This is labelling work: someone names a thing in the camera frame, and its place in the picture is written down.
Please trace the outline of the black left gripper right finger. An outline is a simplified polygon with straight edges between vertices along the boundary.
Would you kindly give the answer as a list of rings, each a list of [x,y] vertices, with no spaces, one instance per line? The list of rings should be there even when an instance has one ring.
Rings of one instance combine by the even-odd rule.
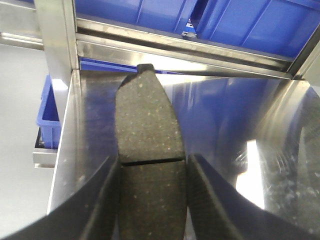
[[[197,153],[187,160],[187,202],[198,240],[319,239],[247,200]]]

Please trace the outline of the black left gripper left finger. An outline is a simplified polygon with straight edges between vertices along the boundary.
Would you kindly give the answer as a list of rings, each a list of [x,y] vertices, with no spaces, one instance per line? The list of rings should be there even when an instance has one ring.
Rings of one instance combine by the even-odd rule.
[[[63,204],[8,240],[110,240],[119,205],[120,162],[108,157]]]

